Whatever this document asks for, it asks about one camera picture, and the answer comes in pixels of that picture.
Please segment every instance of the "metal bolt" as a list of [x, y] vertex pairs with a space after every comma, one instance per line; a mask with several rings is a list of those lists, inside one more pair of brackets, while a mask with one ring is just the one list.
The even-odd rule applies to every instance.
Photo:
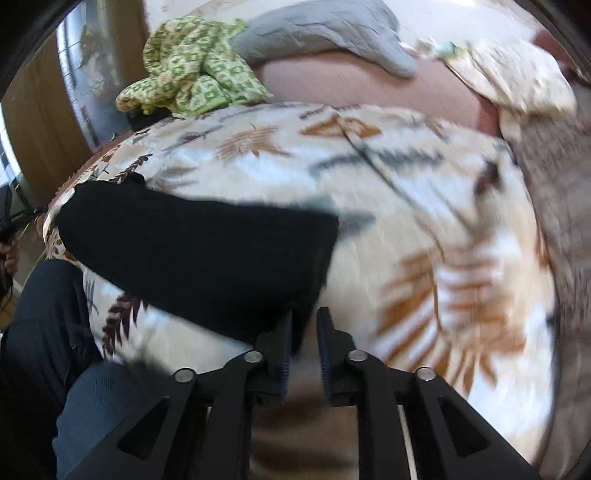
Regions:
[[415, 373], [417, 374], [417, 377], [425, 382], [429, 382], [437, 376], [437, 374], [429, 367], [421, 367]]
[[248, 362], [249, 364], [257, 364], [262, 359], [263, 359], [262, 353], [257, 352], [256, 350], [253, 350], [252, 352], [248, 352], [246, 355], [244, 355], [244, 360], [246, 360], [246, 362]]
[[190, 382], [194, 376], [195, 376], [195, 373], [193, 372], [193, 370], [189, 370], [188, 368], [183, 368], [182, 370], [179, 370], [178, 372], [176, 372], [174, 374], [174, 379], [178, 383], [187, 383], [187, 382]]
[[368, 354], [363, 350], [351, 350], [348, 353], [347, 358], [352, 362], [363, 362], [364, 360], [367, 360]]

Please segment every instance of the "person's leg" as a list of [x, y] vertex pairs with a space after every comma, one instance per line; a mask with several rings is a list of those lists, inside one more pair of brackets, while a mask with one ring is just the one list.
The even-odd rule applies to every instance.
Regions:
[[[156, 398], [164, 377], [142, 366], [130, 369], [113, 362], [92, 365], [74, 383], [57, 421], [53, 448], [57, 480], [62, 480], [119, 423]], [[160, 425], [153, 425], [157, 436]], [[142, 448], [142, 442], [136, 447]]]
[[56, 471], [51, 441], [67, 393], [101, 360], [90, 332], [82, 272], [63, 260], [43, 262], [31, 274], [2, 337], [0, 373], [15, 433], [50, 475]]

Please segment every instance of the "hand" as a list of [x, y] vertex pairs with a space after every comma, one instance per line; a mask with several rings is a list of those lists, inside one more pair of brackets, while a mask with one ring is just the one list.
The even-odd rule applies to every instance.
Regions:
[[18, 257], [20, 255], [16, 241], [12, 244], [0, 243], [0, 255], [4, 257], [4, 268], [7, 273], [14, 275], [18, 271]]

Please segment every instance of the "white floral blanket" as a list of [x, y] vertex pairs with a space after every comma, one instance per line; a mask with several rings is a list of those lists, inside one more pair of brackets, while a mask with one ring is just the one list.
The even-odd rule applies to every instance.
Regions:
[[[368, 149], [372, 163], [351, 141]], [[78, 181], [120, 181], [130, 171], [150, 188], [191, 199], [336, 212], [340, 238], [320, 298], [336, 327], [391, 367], [430, 365], [535, 459], [553, 402], [546, 320], [554, 287], [521, 172], [503, 141], [397, 108], [280, 103], [166, 119]], [[71, 195], [49, 213], [44, 237], [50, 257], [76, 262], [53, 228]], [[165, 261], [165, 252], [146, 261]], [[248, 349], [80, 267], [107, 358], [203, 372]], [[288, 404], [268, 415], [255, 423], [254, 473], [357, 477], [356, 413], [323, 401], [314, 320], [293, 360]]]

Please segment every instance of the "green patterned cloth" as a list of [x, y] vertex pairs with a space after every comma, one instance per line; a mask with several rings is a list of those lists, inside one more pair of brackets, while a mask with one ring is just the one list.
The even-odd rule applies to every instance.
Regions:
[[260, 103], [271, 97], [230, 39], [246, 28], [190, 15], [168, 20], [150, 35], [144, 66], [150, 76], [117, 97], [122, 112], [166, 107], [188, 118], [229, 105]]

